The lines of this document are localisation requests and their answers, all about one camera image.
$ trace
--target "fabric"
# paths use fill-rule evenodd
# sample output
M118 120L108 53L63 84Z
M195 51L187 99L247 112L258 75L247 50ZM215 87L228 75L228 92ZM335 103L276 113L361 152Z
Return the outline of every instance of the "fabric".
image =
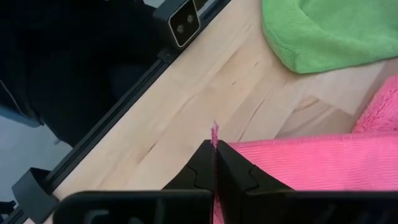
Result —
M374 95L353 134L229 145L295 190L398 190L397 130L398 75ZM217 198L213 223L224 223Z
M94 56L88 49L58 51L30 70L32 107L57 139L71 147L116 103L108 74L95 66Z
M8 21L0 19L0 34L0 105L19 116L39 122L29 104L24 54Z
M398 131L398 75L390 77L358 119L354 133Z
M361 65L398 54L398 1L262 0L266 38L297 73Z

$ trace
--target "black plastic part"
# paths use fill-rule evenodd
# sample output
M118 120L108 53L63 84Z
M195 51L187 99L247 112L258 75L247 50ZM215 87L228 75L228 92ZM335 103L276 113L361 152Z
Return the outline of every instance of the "black plastic part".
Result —
M287 215L279 223L398 223L397 192L297 192L285 198Z
M260 170L223 141L218 142L216 158L218 195L224 222L257 223L256 220L264 220L263 223L272 223L267 214L275 214L274 203L280 200L258 201L248 193L260 190L261 195L268 195L292 191L291 188Z
M200 18L193 0L163 2L154 12L160 36L172 49L183 50L199 33Z
M217 16L230 0L216 0L200 17L199 33ZM93 127L93 129L72 149L71 152L57 165L44 180L44 189L53 192L74 168L99 143L105 134L119 121L130 107L145 93L158 79L167 67L181 54L166 47L159 54L159 59L140 78L140 80L124 94L124 96L110 109L108 113ZM21 207L7 217L3 224L22 224L28 219Z
M213 221L209 190L82 192L62 201L54 224L192 223Z
M44 222L55 210L59 201L43 188L43 181L50 171L30 168L12 186L12 192L24 213L34 222Z
M209 0L193 0L193 1L195 2L197 10L199 11Z
M215 150L204 141L182 170L164 189L206 189L215 191Z

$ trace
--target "wooden surface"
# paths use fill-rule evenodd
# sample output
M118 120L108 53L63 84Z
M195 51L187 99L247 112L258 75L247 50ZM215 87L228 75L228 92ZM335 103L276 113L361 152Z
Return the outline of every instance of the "wooden surface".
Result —
M54 194L161 189L213 120L229 142L350 132L398 60L295 75L268 47L260 8L232 0Z

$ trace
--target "wood grain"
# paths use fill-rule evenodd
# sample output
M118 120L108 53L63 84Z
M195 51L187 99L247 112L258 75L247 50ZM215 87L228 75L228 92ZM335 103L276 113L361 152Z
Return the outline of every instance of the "wood grain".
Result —
M260 0L232 0L54 194L161 189L213 120L226 141L348 133L397 62L298 76L267 45Z

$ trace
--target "gray floor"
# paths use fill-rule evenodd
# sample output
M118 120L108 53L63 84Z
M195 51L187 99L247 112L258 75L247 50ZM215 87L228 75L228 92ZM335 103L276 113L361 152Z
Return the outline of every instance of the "gray floor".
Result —
M30 128L0 117L0 201L13 200L11 187L30 168L52 170L72 149L46 126Z

